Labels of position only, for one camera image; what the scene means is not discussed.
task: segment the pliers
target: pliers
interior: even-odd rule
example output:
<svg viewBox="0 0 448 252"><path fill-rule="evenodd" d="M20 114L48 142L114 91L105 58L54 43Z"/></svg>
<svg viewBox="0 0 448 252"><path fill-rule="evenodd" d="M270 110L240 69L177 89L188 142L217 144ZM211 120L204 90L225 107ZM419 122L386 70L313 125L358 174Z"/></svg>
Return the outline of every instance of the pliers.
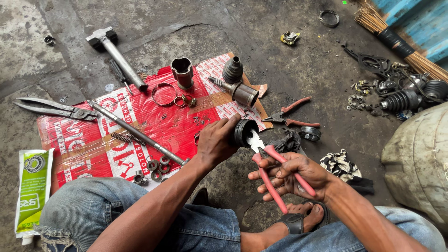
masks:
<svg viewBox="0 0 448 252"><path fill-rule="evenodd" d="M265 118L265 119L263 119L261 121L262 122L284 122L286 124L286 126L289 126L290 124L294 124L294 125L297 125L297 126L319 127L320 123L299 122L299 121L295 121L295 120L291 120L291 119L281 118L281 116L283 114L289 112L291 109L293 109L294 107L296 107L300 103L302 103L304 101L308 101L308 100L311 100L311 96L303 98L303 99L300 99L300 100L294 102L293 104L291 104L289 107L281 108L281 112L275 113L275 114L271 115L270 117Z"/></svg>
<svg viewBox="0 0 448 252"><path fill-rule="evenodd" d="M61 117L68 117L72 119L78 119L78 120L86 120L86 121L93 121L96 119L96 111L88 110L88 109L80 109L68 105L63 105L51 100L44 100L39 98L29 98L29 97L20 97L16 98L17 100L24 100L24 101L32 101L36 103L42 103L57 109L48 109L48 108L39 108L39 107L32 107L27 106L18 102L14 102L15 105L29 110L31 112L37 113L37 114L44 114L49 116L61 116Z"/></svg>
<svg viewBox="0 0 448 252"><path fill-rule="evenodd" d="M260 150L259 148L263 149L267 154L269 154L271 157L273 157L275 160L279 161L280 163L285 163L286 160L284 157L282 157L275 149L274 145L268 145L264 146L263 141L260 139L258 133L255 130L250 131L252 133L251 137L247 137L246 141L250 145L250 147L255 151L254 156L252 157L252 160L258 165L258 169L260 171L261 178L263 179L264 184L266 185L266 188L268 192L271 194L271 196L274 198L277 205L280 207L280 210L283 214L288 213L288 208L284 204L282 198L278 194L278 192L275 190L274 186L271 183L271 180L269 179L269 176L267 172L260 168L259 163L262 160ZM294 173L294 176L296 177L297 181L300 183L300 185L303 187L303 189L308 192L311 196L316 196L316 192L314 189L306 182L299 173Z"/></svg>

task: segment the hammer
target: hammer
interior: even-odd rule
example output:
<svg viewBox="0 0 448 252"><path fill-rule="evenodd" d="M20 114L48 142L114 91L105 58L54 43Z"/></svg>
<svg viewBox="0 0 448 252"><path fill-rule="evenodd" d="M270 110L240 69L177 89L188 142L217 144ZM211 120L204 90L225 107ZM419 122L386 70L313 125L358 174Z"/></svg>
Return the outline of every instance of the hammer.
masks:
<svg viewBox="0 0 448 252"><path fill-rule="evenodd" d="M140 92L145 92L148 89L146 84L140 76L135 72L134 68L129 65L128 61L123 57L123 54L115 47L112 40L117 39L116 32L111 26L105 29L99 29L92 33L92 35L86 38L87 42L93 47L97 48L99 45L103 45L104 48L110 53L112 58L121 67L123 72L134 83Z"/></svg>

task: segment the man's hand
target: man's hand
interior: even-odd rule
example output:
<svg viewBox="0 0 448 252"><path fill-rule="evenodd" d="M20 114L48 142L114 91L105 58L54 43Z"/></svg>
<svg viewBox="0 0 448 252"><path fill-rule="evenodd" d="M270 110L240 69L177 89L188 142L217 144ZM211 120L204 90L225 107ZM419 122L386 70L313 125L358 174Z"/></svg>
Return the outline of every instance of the man's hand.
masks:
<svg viewBox="0 0 448 252"><path fill-rule="evenodd" d="M210 170L237 152L238 147L229 145L229 136L240 120L241 115L235 114L230 119L213 122L201 131L196 155L211 165Z"/></svg>
<svg viewBox="0 0 448 252"><path fill-rule="evenodd" d="M272 184L279 195L282 196L287 193L293 193L303 198L324 202L326 190L329 188L329 185L333 181L338 180L338 178L304 155L295 152L280 153L280 155L288 160L282 165L272 157L260 161L260 168L265 169L269 177L275 176L272 180ZM303 190L292 174L294 172L299 172L310 186L314 188L316 191L315 197L312 197ZM249 173L249 179L261 179L260 172L257 170ZM267 192L266 186L264 184L259 186L258 192ZM263 197L263 200L271 201L273 198L270 193L267 193Z"/></svg>

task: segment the blue jeans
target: blue jeans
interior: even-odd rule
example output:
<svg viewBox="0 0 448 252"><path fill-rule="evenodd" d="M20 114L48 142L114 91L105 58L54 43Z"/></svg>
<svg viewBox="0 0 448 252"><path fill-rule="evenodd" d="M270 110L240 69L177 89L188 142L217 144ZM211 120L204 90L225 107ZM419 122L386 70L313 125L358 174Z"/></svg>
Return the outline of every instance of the blue jeans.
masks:
<svg viewBox="0 0 448 252"><path fill-rule="evenodd" d="M40 217L44 251L85 252L103 230L147 191L122 178L79 178L62 186ZM445 251L439 231L406 209L377 207L388 220L432 251ZM240 229L230 209L186 204L156 251L240 251ZM365 251L342 223L288 235L266 251Z"/></svg>

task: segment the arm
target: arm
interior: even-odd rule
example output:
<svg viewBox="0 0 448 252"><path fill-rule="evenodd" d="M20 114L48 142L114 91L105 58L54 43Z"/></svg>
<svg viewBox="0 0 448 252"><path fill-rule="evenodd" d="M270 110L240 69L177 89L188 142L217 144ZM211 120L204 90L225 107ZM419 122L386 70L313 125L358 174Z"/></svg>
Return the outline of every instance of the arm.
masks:
<svg viewBox="0 0 448 252"><path fill-rule="evenodd" d="M391 223L384 215L351 186L327 172L311 159L293 152L282 153L288 162L280 164L269 157L260 162L267 169L280 196L294 193L307 199L323 202L361 241L368 251L428 251L414 238ZM301 176L315 189L316 196L306 193L292 172ZM250 179L261 178L258 171L249 174ZM260 193L267 192L266 186L258 188ZM264 200L272 200L268 193Z"/></svg>
<svg viewBox="0 0 448 252"><path fill-rule="evenodd" d="M228 145L228 137L240 119L237 114L205 127L198 153L114 220L88 252L154 250L201 179L236 152L237 148Z"/></svg>

